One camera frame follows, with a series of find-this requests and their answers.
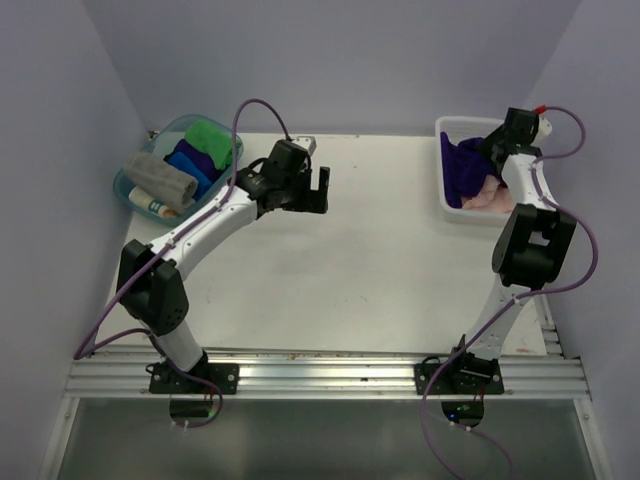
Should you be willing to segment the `grey towel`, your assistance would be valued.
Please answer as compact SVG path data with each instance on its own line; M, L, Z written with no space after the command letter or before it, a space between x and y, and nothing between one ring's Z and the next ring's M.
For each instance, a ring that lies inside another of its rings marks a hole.
M195 202L197 179L151 153L134 154L124 171L134 184L178 213L183 213Z

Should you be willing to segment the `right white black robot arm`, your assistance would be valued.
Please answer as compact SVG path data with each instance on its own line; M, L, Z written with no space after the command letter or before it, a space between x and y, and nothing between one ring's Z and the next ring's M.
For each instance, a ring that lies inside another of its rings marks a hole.
M510 108L503 124L483 140L480 152L506 184L512 210L496 242L491 267L495 281L470 331L443 371L455 394L504 392L499 358L529 292L554 282L568 252L576 221L546 202L551 198L535 145L551 133L546 108Z

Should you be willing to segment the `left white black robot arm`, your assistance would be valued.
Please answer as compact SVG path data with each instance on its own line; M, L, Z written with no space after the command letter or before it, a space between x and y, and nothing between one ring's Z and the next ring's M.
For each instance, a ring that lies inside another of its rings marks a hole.
M205 353L186 316L184 286L193 270L238 230L264 214L284 210L324 214L330 170L311 185L312 136L277 141L270 154L237 171L204 207L169 233L147 244L132 240L121 252L117 289L120 304L151 333L175 366L172 379L185 392L201 390L208 379Z

